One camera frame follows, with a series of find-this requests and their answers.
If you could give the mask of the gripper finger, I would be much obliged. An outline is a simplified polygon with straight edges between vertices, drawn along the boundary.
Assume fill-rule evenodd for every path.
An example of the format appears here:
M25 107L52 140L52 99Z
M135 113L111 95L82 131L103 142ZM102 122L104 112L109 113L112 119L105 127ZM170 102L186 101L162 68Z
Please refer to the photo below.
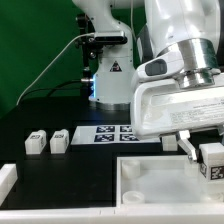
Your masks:
M197 154L195 147L189 141L190 132L188 130L179 131L176 135L178 145L187 153L191 163L197 162Z

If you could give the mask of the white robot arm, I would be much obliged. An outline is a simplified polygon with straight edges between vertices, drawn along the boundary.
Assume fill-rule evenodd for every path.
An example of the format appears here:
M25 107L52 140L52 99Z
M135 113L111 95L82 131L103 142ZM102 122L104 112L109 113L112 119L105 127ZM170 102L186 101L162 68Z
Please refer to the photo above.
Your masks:
M224 126L220 0L72 1L102 49L90 103L128 109L138 139L173 135L197 161L191 133Z

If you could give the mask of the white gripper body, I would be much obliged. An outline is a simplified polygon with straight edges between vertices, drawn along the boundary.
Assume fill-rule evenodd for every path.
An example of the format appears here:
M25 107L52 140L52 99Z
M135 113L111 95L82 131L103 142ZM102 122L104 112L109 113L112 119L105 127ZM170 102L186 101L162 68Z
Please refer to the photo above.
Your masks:
M181 90L173 79L141 84L131 102L131 125L139 139L224 125L224 84Z

